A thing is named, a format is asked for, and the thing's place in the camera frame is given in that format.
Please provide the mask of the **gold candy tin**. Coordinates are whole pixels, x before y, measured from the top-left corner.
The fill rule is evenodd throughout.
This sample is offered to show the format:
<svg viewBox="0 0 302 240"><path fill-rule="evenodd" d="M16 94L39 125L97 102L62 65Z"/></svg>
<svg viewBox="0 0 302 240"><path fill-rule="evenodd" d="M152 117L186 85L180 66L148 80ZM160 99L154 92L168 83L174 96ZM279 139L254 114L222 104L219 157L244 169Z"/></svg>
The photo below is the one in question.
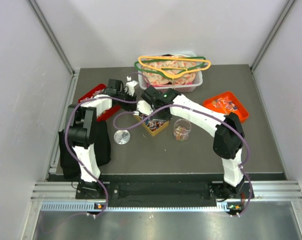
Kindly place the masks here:
<svg viewBox="0 0 302 240"><path fill-rule="evenodd" d="M143 128L151 135L156 136L162 132L166 127L169 126L169 121L164 120L151 120L150 118L144 120L147 117L145 114L135 115L134 118L138 122L142 122L141 125Z"/></svg>

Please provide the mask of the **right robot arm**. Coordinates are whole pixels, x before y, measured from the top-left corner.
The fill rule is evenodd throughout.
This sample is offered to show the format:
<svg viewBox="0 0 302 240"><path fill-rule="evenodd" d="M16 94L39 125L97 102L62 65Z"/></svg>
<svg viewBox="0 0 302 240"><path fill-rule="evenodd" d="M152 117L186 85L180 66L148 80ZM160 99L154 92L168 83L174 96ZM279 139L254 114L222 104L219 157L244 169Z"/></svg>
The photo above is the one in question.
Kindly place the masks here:
<svg viewBox="0 0 302 240"><path fill-rule="evenodd" d="M223 114L193 102L172 88L166 92L148 87L141 94L137 111L159 120L179 117L205 130L213 137L213 151L221 157L224 170L223 184L211 189L217 199L235 198L244 185L242 149L248 147L242 124L237 114Z"/></svg>

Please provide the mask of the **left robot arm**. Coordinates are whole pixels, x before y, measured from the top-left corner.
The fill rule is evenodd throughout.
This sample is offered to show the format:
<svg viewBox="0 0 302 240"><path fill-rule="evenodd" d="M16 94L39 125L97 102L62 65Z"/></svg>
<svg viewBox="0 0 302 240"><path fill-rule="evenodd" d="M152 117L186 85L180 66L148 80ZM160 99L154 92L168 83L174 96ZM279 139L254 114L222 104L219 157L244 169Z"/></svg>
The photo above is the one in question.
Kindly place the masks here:
<svg viewBox="0 0 302 240"><path fill-rule="evenodd" d="M137 84L131 79L126 83L110 79L104 89L68 107L64 143L80 168L77 199L96 199L107 193L99 166L110 161L110 140L106 123L98 117L115 106L134 111Z"/></svg>

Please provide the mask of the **orange candy tray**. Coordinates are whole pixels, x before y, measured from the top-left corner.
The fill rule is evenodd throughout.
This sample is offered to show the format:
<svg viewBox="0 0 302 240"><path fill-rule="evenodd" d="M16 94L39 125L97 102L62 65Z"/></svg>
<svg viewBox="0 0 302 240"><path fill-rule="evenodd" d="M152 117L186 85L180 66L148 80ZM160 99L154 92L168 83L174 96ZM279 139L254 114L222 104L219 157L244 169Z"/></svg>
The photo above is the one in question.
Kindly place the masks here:
<svg viewBox="0 0 302 240"><path fill-rule="evenodd" d="M241 123L244 123L249 117L249 112L231 91L206 99L203 106L222 114L228 115L233 112L238 115Z"/></svg>

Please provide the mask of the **clear glass jar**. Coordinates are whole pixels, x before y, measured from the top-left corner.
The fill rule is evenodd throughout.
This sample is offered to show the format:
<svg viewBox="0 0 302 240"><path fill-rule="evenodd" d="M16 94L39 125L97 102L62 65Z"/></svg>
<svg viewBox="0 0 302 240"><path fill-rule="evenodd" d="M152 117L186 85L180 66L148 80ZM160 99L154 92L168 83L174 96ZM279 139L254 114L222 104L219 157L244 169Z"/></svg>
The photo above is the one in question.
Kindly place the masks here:
<svg viewBox="0 0 302 240"><path fill-rule="evenodd" d="M174 123L173 135L177 141L184 142L189 139L191 129L191 122L181 118Z"/></svg>

